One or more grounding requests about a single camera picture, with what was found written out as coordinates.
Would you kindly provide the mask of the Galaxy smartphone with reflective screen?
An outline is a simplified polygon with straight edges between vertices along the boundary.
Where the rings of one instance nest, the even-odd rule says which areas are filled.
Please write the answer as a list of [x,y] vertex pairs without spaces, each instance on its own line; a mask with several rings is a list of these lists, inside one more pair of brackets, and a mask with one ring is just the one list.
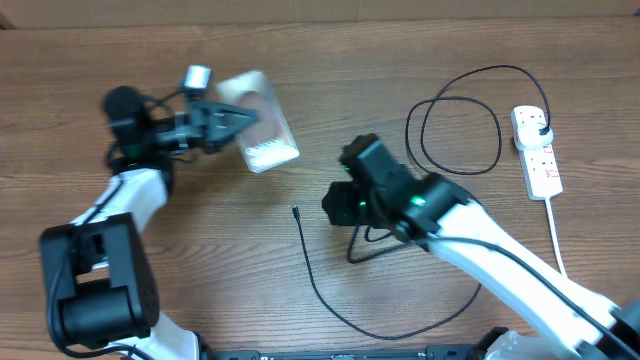
[[216,84],[223,103],[257,112],[258,121],[235,136],[248,169],[262,173],[300,156],[267,75],[252,70]]

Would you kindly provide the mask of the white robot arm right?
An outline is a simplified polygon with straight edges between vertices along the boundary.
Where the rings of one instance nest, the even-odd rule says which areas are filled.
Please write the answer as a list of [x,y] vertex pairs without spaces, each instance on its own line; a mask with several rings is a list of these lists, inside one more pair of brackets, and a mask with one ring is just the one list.
[[472,196],[438,174],[392,175],[385,185],[334,182],[322,200],[331,224],[371,225],[426,246],[523,318],[558,359],[636,359],[639,334],[607,297],[562,275],[512,238]]

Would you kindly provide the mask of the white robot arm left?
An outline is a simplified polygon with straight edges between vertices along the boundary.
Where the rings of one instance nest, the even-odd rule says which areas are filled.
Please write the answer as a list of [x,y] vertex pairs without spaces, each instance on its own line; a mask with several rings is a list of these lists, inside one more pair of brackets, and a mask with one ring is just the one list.
[[155,120],[164,105],[121,86],[103,100],[115,141],[105,162],[105,192],[68,224],[40,236],[46,324],[56,348],[74,359],[116,353],[124,359],[211,359],[213,351],[160,309],[141,235],[173,193],[174,158],[221,151],[256,124],[253,109],[208,101],[183,88],[186,110]]

